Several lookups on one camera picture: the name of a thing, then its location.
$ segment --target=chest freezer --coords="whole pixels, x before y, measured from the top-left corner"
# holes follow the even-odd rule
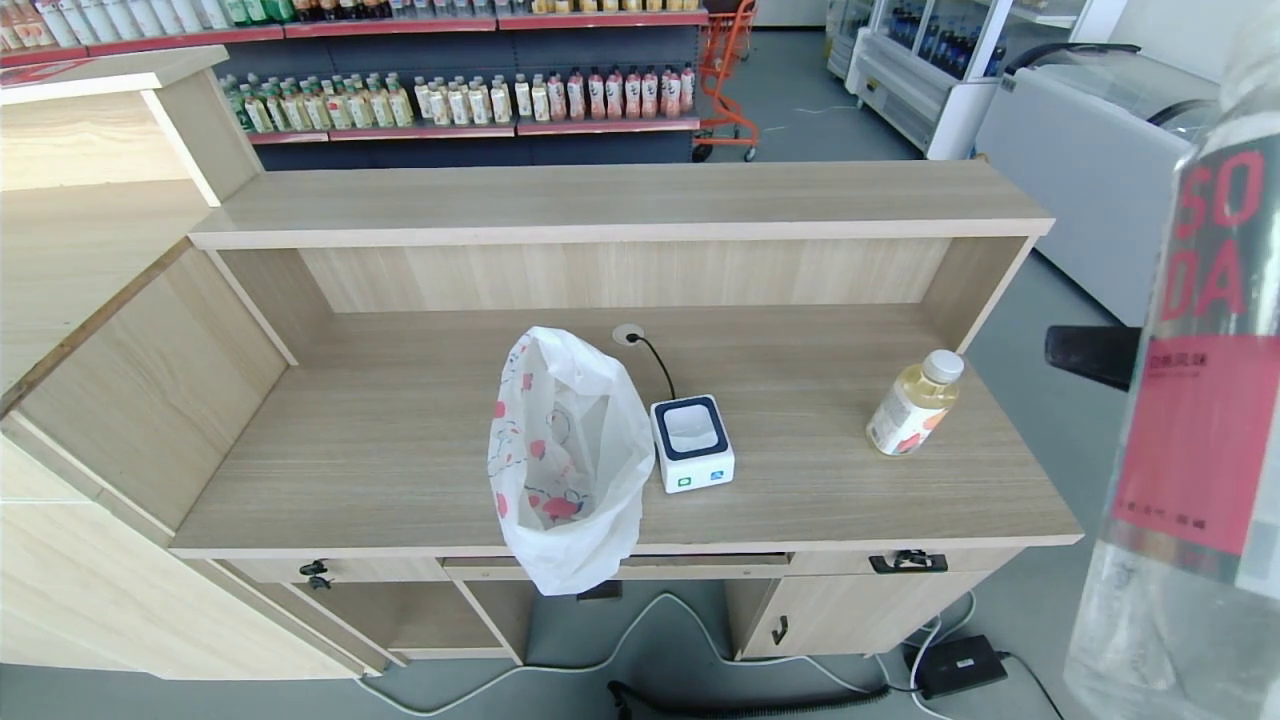
[[[1140,325],[1174,168],[1217,119],[1216,99],[1216,85],[1132,45],[1051,46],[1006,70],[974,147],[1057,218],[1036,247]]]

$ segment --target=cabinet handle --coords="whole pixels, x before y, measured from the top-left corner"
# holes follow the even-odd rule
[[[773,634],[773,644],[782,644],[782,638],[787,637],[787,630],[791,629],[791,626],[787,624],[787,616],[786,615],[783,615],[782,618],[778,618],[778,625],[781,625],[781,629],[773,630],[773,633],[772,633]]]
[[[923,550],[900,550],[893,555],[892,565],[883,555],[870,556],[872,570],[877,575],[911,575],[920,573],[946,573],[947,556],[929,555]]]
[[[330,589],[333,583],[324,574],[329,571],[329,568],[324,564],[324,560],[314,560],[307,562],[302,568],[298,568],[298,573],[307,579],[307,585],[314,591]]]

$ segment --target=bottle cap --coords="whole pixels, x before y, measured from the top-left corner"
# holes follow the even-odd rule
[[[938,384],[951,384],[964,374],[964,357],[950,350],[934,350],[924,359],[924,377]]]

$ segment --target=orange shopping cart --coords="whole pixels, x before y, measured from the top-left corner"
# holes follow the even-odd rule
[[[716,10],[708,3],[709,9]],[[709,15],[707,45],[699,61],[698,72],[703,77],[703,95],[709,105],[709,115],[703,118],[700,131],[694,137],[694,161],[701,163],[710,156],[717,145],[745,145],[744,160],[755,160],[755,146],[760,138],[760,128],[746,119],[742,106],[724,92],[724,82],[733,77],[733,69],[751,51],[751,26],[755,22],[755,0],[739,0],[732,13]],[[733,128],[733,136],[717,135],[719,128]]]

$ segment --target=plastic bag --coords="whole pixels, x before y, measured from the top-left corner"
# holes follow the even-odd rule
[[[511,352],[489,432],[502,537],[545,596],[618,571],[640,537],[653,471],[649,414],[621,363],[566,331],[530,328]]]

